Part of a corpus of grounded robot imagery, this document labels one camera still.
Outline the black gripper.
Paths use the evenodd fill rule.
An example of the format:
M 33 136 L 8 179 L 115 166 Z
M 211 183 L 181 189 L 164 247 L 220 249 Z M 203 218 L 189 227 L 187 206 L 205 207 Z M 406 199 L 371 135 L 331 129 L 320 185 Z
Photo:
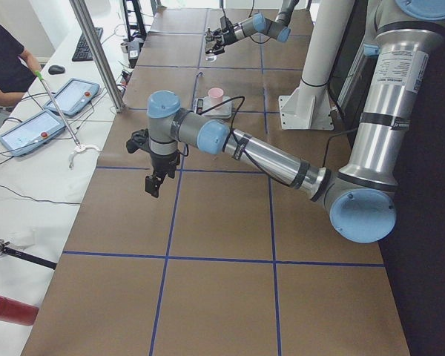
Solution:
M 162 184 L 161 179 L 175 177 L 177 166 L 180 164 L 181 153 L 175 152 L 167 155 L 157 154 L 150 151 L 151 164 L 153 172 L 151 175 L 145 177 L 145 192 L 152 197 L 159 196 L 159 188 Z
M 233 27 L 225 29 L 217 29 L 213 32 L 215 44 L 213 50 L 224 50 L 226 45 L 232 45 L 237 41 L 235 30 Z

